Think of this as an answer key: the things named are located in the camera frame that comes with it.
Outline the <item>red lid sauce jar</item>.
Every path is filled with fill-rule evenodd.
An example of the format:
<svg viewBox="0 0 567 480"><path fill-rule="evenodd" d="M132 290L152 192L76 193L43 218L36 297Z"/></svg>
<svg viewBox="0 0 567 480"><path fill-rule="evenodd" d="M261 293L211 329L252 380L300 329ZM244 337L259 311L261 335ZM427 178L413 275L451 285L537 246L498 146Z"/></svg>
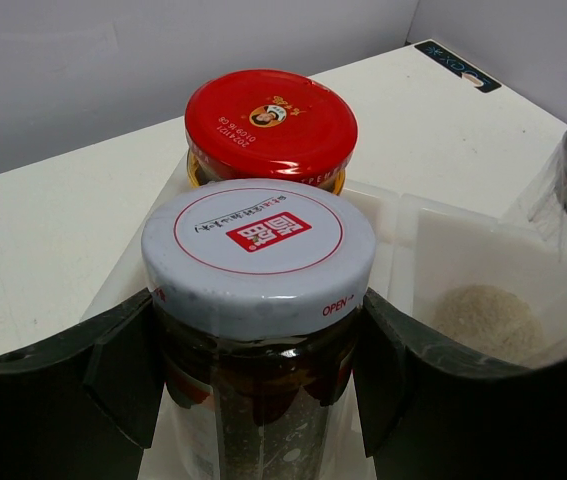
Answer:
<svg viewBox="0 0 567 480"><path fill-rule="evenodd" d="M358 140L356 117L326 86L302 75L250 69L199 87L184 115L192 186L267 178L338 195Z"/></svg>

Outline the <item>white lid small jar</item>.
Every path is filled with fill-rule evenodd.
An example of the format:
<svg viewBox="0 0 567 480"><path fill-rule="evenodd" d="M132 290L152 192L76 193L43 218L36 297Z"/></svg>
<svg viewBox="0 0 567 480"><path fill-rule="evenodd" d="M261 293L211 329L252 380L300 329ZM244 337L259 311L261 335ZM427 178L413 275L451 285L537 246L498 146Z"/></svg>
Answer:
<svg viewBox="0 0 567 480"><path fill-rule="evenodd" d="M190 479L323 479L336 467L376 250L347 200L229 180L146 220L141 254Z"/></svg>

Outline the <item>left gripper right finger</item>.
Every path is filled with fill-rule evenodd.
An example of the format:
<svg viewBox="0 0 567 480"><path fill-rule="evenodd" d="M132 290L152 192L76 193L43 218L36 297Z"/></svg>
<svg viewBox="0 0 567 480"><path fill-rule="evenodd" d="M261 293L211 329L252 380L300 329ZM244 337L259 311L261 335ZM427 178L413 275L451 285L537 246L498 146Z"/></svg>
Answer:
<svg viewBox="0 0 567 480"><path fill-rule="evenodd" d="M483 355L368 290L353 374L380 479L567 479L567 359Z"/></svg>

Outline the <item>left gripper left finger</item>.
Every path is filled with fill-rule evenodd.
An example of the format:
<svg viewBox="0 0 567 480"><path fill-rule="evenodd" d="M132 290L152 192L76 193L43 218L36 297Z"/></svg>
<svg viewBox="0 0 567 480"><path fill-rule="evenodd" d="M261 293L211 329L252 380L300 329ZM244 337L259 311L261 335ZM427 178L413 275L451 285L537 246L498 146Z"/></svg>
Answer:
<svg viewBox="0 0 567 480"><path fill-rule="evenodd" d="M0 355L0 479L135 479L164 376L152 297Z"/></svg>

